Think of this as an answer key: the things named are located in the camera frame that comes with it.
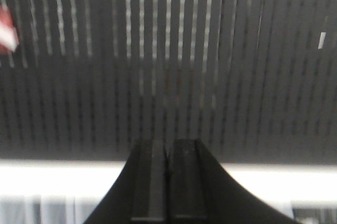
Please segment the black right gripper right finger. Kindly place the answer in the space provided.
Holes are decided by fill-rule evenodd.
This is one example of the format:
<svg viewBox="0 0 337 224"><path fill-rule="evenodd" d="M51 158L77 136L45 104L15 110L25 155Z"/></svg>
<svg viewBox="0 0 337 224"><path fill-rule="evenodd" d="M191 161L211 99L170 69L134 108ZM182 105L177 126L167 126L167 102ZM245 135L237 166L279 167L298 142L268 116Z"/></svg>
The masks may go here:
<svg viewBox="0 0 337 224"><path fill-rule="evenodd" d="M200 140L170 151L170 223L295 223L229 175Z"/></svg>

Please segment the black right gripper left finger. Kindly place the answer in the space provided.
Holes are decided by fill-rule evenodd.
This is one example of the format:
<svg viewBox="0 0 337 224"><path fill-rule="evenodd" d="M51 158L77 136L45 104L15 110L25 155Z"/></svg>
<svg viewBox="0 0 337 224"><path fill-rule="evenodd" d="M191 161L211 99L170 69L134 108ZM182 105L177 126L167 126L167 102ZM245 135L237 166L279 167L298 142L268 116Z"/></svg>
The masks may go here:
<svg viewBox="0 0 337 224"><path fill-rule="evenodd" d="M85 223L167 223L166 172L163 144L139 141Z"/></svg>

